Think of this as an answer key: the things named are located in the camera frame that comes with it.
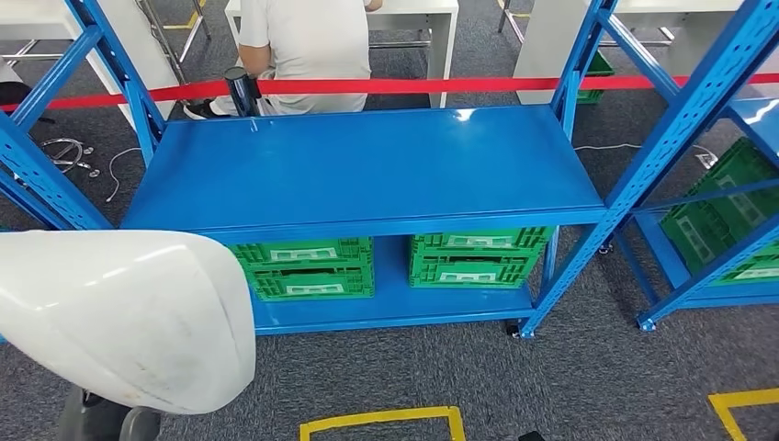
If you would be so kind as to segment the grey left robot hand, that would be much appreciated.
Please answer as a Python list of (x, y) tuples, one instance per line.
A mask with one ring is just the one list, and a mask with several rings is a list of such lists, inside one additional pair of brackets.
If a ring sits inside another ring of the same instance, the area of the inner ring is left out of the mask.
[(73, 386), (58, 423), (57, 440), (156, 440), (162, 415), (147, 407), (127, 407)]

